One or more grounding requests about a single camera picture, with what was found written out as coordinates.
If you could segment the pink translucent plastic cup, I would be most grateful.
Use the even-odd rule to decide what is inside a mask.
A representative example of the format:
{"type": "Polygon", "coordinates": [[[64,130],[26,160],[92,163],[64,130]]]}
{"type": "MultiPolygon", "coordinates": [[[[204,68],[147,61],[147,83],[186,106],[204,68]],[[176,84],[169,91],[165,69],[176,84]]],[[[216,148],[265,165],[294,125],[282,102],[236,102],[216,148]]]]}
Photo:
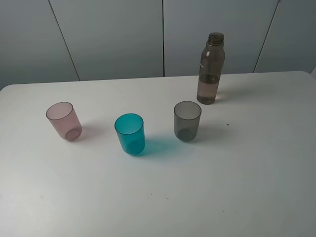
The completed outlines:
{"type": "Polygon", "coordinates": [[[71,103],[56,103],[45,115],[62,139],[73,141],[81,135],[82,126],[71,103]]]}

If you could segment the brown translucent water bottle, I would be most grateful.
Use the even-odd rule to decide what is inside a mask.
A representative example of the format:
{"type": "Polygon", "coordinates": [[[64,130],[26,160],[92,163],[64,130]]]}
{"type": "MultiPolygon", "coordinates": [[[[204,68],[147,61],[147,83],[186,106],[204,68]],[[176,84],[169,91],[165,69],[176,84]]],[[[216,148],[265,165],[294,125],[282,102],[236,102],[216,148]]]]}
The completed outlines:
{"type": "Polygon", "coordinates": [[[200,57],[197,86],[197,100],[200,103],[205,105],[214,103],[224,61],[224,35],[210,33],[200,57]]]}

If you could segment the grey translucent plastic cup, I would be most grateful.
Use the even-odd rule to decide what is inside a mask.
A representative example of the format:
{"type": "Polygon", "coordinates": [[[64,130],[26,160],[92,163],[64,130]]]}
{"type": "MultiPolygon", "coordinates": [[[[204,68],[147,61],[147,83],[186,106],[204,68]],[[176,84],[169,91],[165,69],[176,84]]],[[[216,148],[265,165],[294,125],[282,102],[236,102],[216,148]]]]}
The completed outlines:
{"type": "Polygon", "coordinates": [[[174,107],[174,134],[183,141],[192,141],[199,127],[201,107],[193,101],[181,101],[174,107]]]}

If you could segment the teal translucent plastic cup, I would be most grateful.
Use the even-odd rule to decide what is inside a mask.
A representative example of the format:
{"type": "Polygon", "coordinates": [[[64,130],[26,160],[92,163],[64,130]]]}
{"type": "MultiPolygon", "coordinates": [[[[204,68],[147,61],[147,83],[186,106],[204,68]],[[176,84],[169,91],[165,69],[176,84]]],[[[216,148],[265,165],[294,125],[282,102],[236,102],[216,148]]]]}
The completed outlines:
{"type": "Polygon", "coordinates": [[[124,114],[117,118],[114,128],[124,152],[129,155],[137,155],[143,151],[145,133],[144,121],[141,116],[134,113],[124,114]]]}

